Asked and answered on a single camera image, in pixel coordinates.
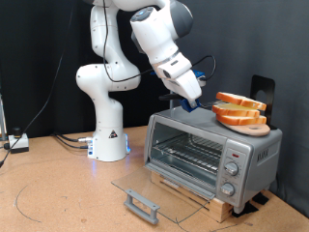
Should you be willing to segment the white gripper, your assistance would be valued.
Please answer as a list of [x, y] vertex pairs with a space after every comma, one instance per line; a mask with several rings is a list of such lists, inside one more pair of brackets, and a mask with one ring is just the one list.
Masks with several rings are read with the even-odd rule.
[[189, 100], [191, 108], [197, 106], [202, 90], [191, 69], [192, 65], [180, 52], [159, 61], [158, 57], [152, 60], [152, 67], [165, 87]]

